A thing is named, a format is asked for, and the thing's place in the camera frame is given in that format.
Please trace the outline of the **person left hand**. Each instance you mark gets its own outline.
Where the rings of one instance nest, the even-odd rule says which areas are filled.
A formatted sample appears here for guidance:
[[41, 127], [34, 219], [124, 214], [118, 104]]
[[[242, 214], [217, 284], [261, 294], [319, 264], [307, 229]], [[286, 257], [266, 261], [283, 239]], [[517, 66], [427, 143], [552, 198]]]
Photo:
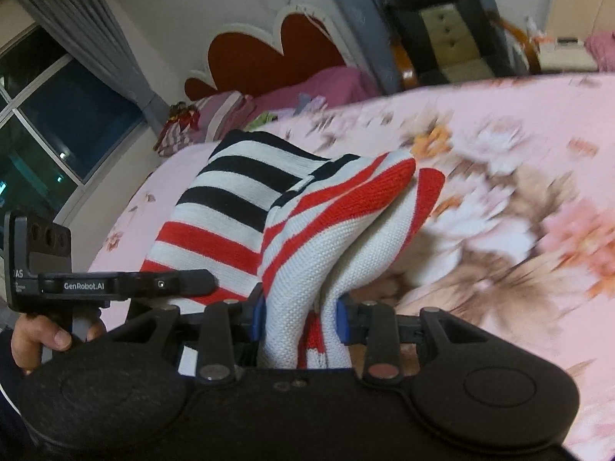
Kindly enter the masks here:
[[71, 334], [50, 318], [21, 314], [13, 329], [10, 350], [17, 367], [31, 373], [42, 364], [43, 348], [66, 352], [72, 343]]

